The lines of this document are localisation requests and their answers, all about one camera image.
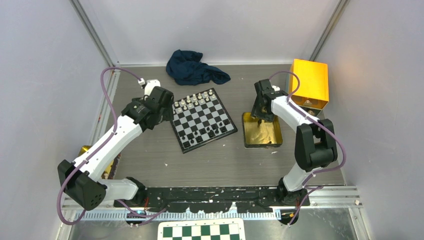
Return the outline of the gold tin with black pieces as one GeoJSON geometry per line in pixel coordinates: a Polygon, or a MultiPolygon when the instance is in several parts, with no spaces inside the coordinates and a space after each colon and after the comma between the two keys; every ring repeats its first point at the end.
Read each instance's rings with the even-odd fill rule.
{"type": "Polygon", "coordinates": [[[279,118],[264,121],[252,117],[250,112],[242,114],[244,147],[246,149],[278,148],[283,144],[279,118]]]}

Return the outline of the black white chess board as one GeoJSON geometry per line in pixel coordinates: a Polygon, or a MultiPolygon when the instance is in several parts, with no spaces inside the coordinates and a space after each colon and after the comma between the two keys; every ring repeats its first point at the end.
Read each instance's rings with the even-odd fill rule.
{"type": "Polygon", "coordinates": [[[214,88],[172,104],[170,124],[184,154],[238,131],[214,88]]]}

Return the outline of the orange drawer box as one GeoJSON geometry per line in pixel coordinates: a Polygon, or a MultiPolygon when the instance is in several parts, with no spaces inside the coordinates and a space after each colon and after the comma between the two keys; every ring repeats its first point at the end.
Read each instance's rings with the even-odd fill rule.
{"type": "Polygon", "coordinates": [[[287,77],[286,91],[296,92],[291,99],[304,111],[318,116],[329,102],[329,76],[326,63],[294,59],[290,71],[300,79],[300,86],[293,75],[287,77]]]}

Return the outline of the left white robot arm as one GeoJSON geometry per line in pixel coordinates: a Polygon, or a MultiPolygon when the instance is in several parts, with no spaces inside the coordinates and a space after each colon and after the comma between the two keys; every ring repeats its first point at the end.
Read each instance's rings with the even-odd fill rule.
{"type": "Polygon", "coordinates": [[[64,193],[84,210],[91,211],[104,201],[126,200],[135,207],[145,202],[146,187],[135,178],[103,179],[102,174],[132,140],[172,119],[174,94],[160,86],[147,91],[144,97],[132,99],[113,127],[87,152],[58,165],[64,193]]]}

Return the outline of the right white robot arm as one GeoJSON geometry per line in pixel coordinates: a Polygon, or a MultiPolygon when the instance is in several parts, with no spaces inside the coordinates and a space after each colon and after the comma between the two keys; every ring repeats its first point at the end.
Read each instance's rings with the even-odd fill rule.
{"type": "Polygon", "coordinates": [[[256,98],[251,115],[264,122],[281,118],[295,132],[295,164],[282,177],[276,195],[283,205],[291,205],[298,196],[306,193],[304,186],[319,171],[337,160],[338,152],[333,123],[310,115],[289,97],[288,93],[273,87],[269,79],[254,84],[256,98]]]}

